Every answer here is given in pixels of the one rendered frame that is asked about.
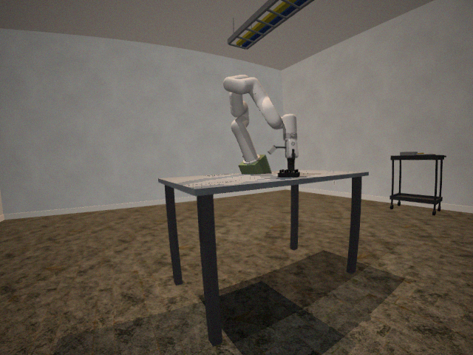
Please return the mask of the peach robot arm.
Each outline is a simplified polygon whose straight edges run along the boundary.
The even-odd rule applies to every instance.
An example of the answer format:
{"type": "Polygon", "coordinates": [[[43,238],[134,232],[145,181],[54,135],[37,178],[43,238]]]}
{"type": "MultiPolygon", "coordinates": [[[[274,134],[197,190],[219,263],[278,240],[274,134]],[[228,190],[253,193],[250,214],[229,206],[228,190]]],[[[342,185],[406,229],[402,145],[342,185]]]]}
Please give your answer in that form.
{"type": "Polygon", "coordinates": [[[268,94],[256,78],[249,78],[247,75],[227,77],[223,81],[223,86],[225,90],[230,92],[231,114],[236,117],[231,124],[231,130],[242,151],[242,157],[244,155],[244,164],[258,161],[260,156],[256,153],[251,137],[246,129],[249,124],[249,113],[248,105],[242,99],[243,94],[250,94],[269,126],[283,129],[283,139],[297,138],[296,116],[288,114],[280,117],[271,103],[268,94]]]}

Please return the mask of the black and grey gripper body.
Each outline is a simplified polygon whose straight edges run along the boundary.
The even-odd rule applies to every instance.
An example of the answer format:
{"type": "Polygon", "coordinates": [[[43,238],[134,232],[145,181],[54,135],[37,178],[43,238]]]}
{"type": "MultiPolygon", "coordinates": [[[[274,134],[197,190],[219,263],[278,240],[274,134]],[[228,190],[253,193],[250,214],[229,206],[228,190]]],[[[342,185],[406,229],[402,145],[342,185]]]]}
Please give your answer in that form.
{"type": "Polygon", "coordinates": [[[295,158],[298,157],[298,146],[297,146],[297,138],[285,138],[285,157],[291,158],[292,157],[292,149],[294,149],[295,158]],[[297,155],[297,157],[296,157],[297,155]]]}

